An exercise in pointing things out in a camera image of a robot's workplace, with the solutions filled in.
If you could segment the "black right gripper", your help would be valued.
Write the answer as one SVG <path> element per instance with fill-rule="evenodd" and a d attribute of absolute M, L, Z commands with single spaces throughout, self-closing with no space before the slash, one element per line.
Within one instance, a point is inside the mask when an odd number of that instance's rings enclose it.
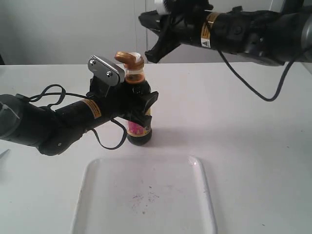
<path fill-rule="evenodd" d="M 154 47 L 145 52 L 151 63 L 159 63 L 162 58 L 178 48 L 181 43 L 191 46 L 210 46 L 210 24 L 208 17 L 213 5 L 208 0 L 170 0 L 168 12 L 173 17 L 171 23 L 174 35 L 160 36 Z M 154 33 L 170 32 L 169 16 L 157 11 L 141 13 L 140 24 Z"/>

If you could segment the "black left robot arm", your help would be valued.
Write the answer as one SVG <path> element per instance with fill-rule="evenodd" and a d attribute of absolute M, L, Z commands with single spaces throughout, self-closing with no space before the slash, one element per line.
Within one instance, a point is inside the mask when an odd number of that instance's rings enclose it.
<path fill-rule="evenodd" d="M 84 133 L 111 121 L 123 130 L 120 143 L 127 137 L 126 128 L 116 120 L 120 117 L 142 127 L 151 124 L 147 111 L 157 101 L 158 92 L 151 92 L 148 82 L 130 84 L 126 81 L 109 86 L 100 78 L 90 80 L 90 90 L 86 95 L 78 95 L 79 101 L 52 110 L 63 102 L 68 92 L 62 89 L 56 95 L 55 103 L 37 107 L 34 102 L 49 96 L 48 90 L 57 85 L 47 86 L 39 95 L 26 97 L 3 94 L 0 97 L 0 138 L 5 141 L 35 147 L 46 156 L 60 155 Z"/>

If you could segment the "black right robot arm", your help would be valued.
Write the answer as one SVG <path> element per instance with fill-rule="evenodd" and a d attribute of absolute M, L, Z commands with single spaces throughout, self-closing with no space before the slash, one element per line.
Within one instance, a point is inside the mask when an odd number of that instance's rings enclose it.
<path fill-rule="evenodd" d="M 214 11 L 207 0 L 157 0 L 156 9 L 141 13 L 140 24 L 158 40 L 145 52 L 158 63 L 186 44 L 215 50 L 221 57 L 238 55 L 267 66 L 285 66 L 272 102 L 279 96 L 286 75 L 295 62 L 312 61 L 312 10 L 294 0 L 282 12 L 246 12 L 241 6 L 226 13 Z"/>

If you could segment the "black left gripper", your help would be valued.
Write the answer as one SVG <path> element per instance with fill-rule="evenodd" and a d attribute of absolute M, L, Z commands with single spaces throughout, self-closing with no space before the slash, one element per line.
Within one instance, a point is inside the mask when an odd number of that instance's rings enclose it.
<path fill-rule="evenodd" d="M 86 94 L 86 119 L 88 122 L 108 122 L 120 117 L 141 127 L 151 125 L 151 106 L 158 100 L 154 91 L 140 97 L 142 112 L 139 112 L 139 92 L 127 82 L 109 86 L 100 78 L 91 78 Z"/>

